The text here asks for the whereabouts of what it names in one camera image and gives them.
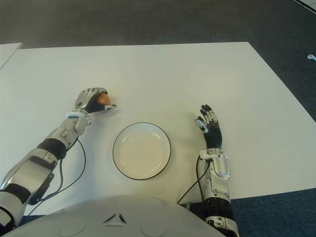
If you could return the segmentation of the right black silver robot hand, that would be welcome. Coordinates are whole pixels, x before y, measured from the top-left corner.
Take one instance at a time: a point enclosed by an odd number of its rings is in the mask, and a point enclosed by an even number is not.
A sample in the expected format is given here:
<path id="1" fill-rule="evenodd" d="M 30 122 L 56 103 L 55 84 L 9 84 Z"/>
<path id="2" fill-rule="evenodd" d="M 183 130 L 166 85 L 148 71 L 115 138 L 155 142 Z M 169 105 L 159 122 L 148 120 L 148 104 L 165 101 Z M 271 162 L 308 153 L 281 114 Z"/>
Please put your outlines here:
<path id="1" fill-rule="evenodd" d="M 219 121 L 212 110 L 212 108 L 205 104 L 201 106 L 199 116 L 195 119 L 196 126 L 201 130 L 207 149 L 221 149 L 222 148 L 222 133 Z"/>

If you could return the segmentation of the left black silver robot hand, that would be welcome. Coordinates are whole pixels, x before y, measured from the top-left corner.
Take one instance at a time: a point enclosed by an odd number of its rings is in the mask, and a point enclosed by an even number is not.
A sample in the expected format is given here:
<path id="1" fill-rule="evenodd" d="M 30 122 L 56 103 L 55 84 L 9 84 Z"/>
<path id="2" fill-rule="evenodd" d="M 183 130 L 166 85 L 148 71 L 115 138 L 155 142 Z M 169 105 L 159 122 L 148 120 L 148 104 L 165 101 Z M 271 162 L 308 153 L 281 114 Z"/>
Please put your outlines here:
<path id="1" fill-rule="evenodd" d="M 91 114 L 116 109 L 108 92 L 103 87 L 93 87 L 81 91 L 75 102 L 75 112 Z"/>

